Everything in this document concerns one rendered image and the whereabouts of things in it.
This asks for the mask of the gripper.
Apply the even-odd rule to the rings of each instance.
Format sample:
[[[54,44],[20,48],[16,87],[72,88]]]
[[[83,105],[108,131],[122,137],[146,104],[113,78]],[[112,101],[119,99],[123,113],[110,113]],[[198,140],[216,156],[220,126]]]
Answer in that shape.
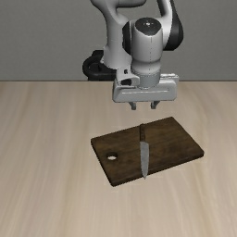
[[[151,109],[156,109],[159,101],[173,101],[177,97],[179,76],[159,74],[138,76],[129,68],[118,69],[113,83],[113,101],[130,103],[131,110],[136,110],[136,102],[151,102]]]

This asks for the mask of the dark brown cutting board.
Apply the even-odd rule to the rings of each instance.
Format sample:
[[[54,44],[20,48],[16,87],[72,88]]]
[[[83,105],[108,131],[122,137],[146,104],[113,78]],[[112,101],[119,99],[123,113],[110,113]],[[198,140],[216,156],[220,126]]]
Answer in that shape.
[[[199,144],[173,117],[146,123],[144,132],[149,143],[149,175],[204,155]],[[112,186],[143,176],[138,126],[92,138],[91,145]]]

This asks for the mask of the brown-handled kitchen knife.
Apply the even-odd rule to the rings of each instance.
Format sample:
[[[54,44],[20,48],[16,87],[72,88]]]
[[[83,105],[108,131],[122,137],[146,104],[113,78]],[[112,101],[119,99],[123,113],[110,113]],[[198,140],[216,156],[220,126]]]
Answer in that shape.
[[[149,169],[149,143],[145,140],[145,125],[141,124],[140,131],[140,158],[141,158],[141,171],[143,177],[146,178]]]

